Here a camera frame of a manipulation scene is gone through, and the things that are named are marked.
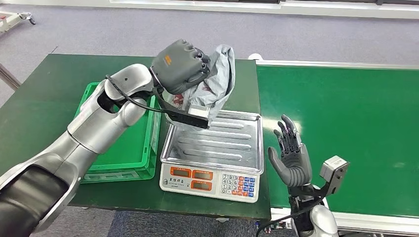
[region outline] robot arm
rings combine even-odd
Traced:
[[[206,128],[207,119],[176,110],[161,93],[165,88],[182,93],[200,83],[209,72],[208,62],[200,50],[178,40],[155,58],[151,68],[133,64],[107,76],[56,141],[0,177],[0,237],[45,230],[74,197],[98,154],[152,109],[146,100],[153,94],[161,104],[159,112]]]
[[[326,183],[321,189],[311,184],[312,170],[308,151],[294,123],[285,115],[278,122],[281,132],[275,130],[281,148],[281,158],[276,150],[268,148],[269,160],[281,180],[287,185],[291,206],[292,226],[298,237],[336,237],[337,226],[332,212],[321,205],[323,198],[335,194],[346,174],[349,163],[334,156],[323,163],[320,176]],[[260,228],[278,222],[269,222]]]

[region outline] electronic weighing scale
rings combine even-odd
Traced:
[[[160,160],[164,191],[256,202],[264,169],[261,116],[220,111],[201,130],[171,124]]]

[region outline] green table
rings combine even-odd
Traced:
[[[314,184],[324,184],[318,174],[333,155],[351,163],[338,193],[328,197],[333,212],[361,214],[346,215],[353,223],[380,216],[369,219],[392,230],[398,227],[384,220],[419,217],[418,68],[258,61],[257,76],[265,151],[278,147],[272,130],[286,114],[300,127]],[[271,205],[289,207],[286,187],[270,165],[267,172]],[[413,229],[398,229],[418,233],[419,219],[413,222]]]
[[[23,85],[0,108],[0,174],[23,162],[53,142],[73,119],[84,89],[133,64],[149,65],[149,57],[48,55]],[[224,109],[260,114],[254,61],[236,62],[236,87]],[[159,154],[167,133],[161,123]],[[161,163],[147,181],[82,184],[72,205],[118,210],[141,210],[270,219],[266,172],[260,177],[256,203],[164,192],[159,187]]]

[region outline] metal weighing pan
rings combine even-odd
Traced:
[[[171,124],[160,160],[260,175],[264,169],[262,117],[222,110],[209,129],[187,131]]]

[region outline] gray carpet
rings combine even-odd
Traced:
[[[0,62],[20,81],[52,51],[152,56],[178,38],[206,52],[230,44],[238,58],[257,52],[276,60],[419,64],[418,20],[7,4],[0,10],[29,11],[37,21],[0,35]],[[12,93],[0,81],[0,106]],[[221,224],[194,216],[117,212],[114,219],[114,214],[69,207],[46,232],[34,236],[100,237],[110,229],[110,237],[246,237],[255,231],[246,220]]]
[[[108,237],[253,237],[256,230],[250,220],[230,219],[220,223],[210,217],[121,211],[115,214]],[[295,235],[292,230],[276,230],[259,236]]]

